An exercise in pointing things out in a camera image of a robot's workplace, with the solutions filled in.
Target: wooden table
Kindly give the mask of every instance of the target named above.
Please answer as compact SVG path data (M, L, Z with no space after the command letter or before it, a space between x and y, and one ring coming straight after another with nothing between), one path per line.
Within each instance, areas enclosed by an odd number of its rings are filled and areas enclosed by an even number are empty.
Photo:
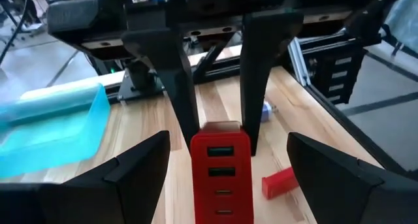
M191 57L192 64L199 57ZM100 76L84 82L120 81L123 73ZM55 87L67 88L71 85ZM206 121L240 121L239 77L196 87L201 125ZM41 89L23 97L51 91ZM290 166L286 152L287 134L296 131L380 167L378 162L282 68L273 68L266 88L266 99L277 111L261 125L257 155L252 160L255 223L316 223L308 203L298 188L266 200L261 193L261 178ZM168 97L115 104L97 154L86 161L24 174L3 182L65 182L160 130L169 130L171 153L167 177L153 224L194 223L191 160Z

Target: red rectangular object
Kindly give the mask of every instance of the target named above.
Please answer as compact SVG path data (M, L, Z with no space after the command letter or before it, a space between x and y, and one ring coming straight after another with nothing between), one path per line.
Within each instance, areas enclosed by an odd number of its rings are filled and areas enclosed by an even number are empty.
M263 195L268 200L299 186L292 167L277 172L267 178L262 178L261 183Z
M254 223L249 136L228 123L209 123L191 140L196 224Z

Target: translucent blue container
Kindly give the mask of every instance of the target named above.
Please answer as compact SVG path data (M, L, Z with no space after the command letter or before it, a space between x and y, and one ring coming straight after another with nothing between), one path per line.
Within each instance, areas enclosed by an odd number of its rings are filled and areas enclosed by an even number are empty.
M109 115L101 84L0 106L0 178L92 157Z

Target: usb port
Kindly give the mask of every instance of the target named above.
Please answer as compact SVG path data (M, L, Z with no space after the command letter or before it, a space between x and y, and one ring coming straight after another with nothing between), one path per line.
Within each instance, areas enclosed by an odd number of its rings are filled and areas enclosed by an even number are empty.
M217 195L231 195L233 192L230 190L217 190L215 194Z
M209 168L209 176L235 176L235 168Z
M234 156L233 146L208 147L209 157Z
M216 214L218 215L232 215L232 210L217 210Z

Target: cable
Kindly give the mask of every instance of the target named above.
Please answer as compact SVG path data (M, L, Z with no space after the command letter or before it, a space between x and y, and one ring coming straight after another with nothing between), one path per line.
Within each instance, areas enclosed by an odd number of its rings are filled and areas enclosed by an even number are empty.
M19 31L21 30L22 26L24 25L24 22L25 22L25 19L26 19L26 17L27 17L28 10L29 10L29 6L28 6L28 4L29 4L29 0L25 0L25 6L24 6L24 12L23 12L23 14L22 14L22 19L19 21L19 24L18 24L18 26L16 27L16 30L13 32L13 35L12 35L12 36L11 36L11 38L8 40L8 42L7 42L6 46L5 46L5 48L3 49L3 52L1 53L1 56L0 56L0 65L1 65L1 63L3 62L3 60L4 60L5 56L6 56L6 53L7 53L8 49L10 48L10 46L12 45L12 43L13 43L14 39L15 39L15 38L16 38L16 36L18 35L18 33L19 33Z

